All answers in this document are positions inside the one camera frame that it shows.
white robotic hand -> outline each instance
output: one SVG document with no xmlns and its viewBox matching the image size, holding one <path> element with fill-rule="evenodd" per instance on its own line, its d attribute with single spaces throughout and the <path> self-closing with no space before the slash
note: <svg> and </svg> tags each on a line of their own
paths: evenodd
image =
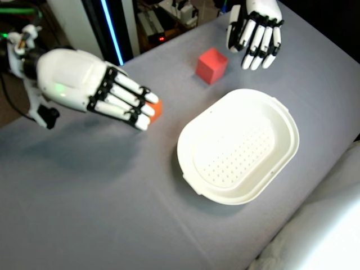
<svg viewBox="0 0 360 270">
<path fill-rule="evenodd" d="M 250 45 L 243 69 L 256 70 L 261 63 L 267 69 L 272 64 L 281 47 L 283 23 L 276 0 L 246 0 L 246 6 L 232 7 L 226 43 L 234 53 Z"/>
<path fill-rule="evenodd" d="M 60 105 L 121 119 L 147 130 L 158 97 L 122 69 L 73 49 L 54 49 L 37 61 L 39 90 Z"/>
</svg>

perforated basket bottom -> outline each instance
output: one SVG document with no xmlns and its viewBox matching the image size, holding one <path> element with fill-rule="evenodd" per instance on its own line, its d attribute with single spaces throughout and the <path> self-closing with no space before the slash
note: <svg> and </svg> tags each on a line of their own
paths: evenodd
<svg viewBox="0 0 360 270">
<path fill-rule="evenodd" d="M 237 186 L 275 146 L 271 123 L 259 118 L 208 134 L 195 149 L 193 162 L 199 175 L 220 188 Z"/>
</svg>

blue light strip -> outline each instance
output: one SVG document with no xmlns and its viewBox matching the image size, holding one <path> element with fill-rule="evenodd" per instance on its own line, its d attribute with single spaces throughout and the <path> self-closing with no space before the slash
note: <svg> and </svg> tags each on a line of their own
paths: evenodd
<svg viewBox="0 0 360 270">
<path fill-rule="evenodd" d="M 101 4 L 102 4 L 103 12 L 104 12 L 105 17 L 106 17 L 107 25 L 109 26 L 111 39 L 112 39 L 112 42 L 114 43 L 116 54 L 118 55 L 120 66 L 122 66 L 122 65 L 124 65 L 124 62 L 123 62 L 122 54 L 120 53 L 118 40 L 116 39 L 113 23 L 111 21 L 111 17 L 110 17 L 110 14 L 109 14 L 109 9 L 107 8 L 106 0 L 101 0 Z"/>
</svg>

orange object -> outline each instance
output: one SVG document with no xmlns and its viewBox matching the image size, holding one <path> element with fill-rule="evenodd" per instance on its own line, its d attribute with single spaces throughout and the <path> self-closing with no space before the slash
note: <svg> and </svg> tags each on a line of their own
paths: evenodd
<svg viewBox="0 0 360 270">
<path fill-rule="evenodd" d="M 155 115 L 150 117 L 150 123 L 153 123 L 163 113 L 163 103 L 159 100 L 157 104 L 149 102 L 147 104 L 155 110 Z"/>
<path fill-rule="evenodd" d="M 211 48 L 199 56 L 196 74 L 208 84 L 213 84 L 224 75 L 228 62 L 228 58 Z"/>
</svg>

oval colander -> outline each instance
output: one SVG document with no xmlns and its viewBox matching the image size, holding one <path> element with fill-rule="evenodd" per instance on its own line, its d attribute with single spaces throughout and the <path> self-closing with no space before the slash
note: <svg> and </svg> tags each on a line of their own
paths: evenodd
<svg viewBox="0 0 360 270">
<path fill-rule="evenodd" d="M 298 128 L 282 103 L 238 89 L 184 127 L 177 153 L 184 179 L 199 195 L 237 205 L 256 198 L 298 147 Z"/>
</svg>

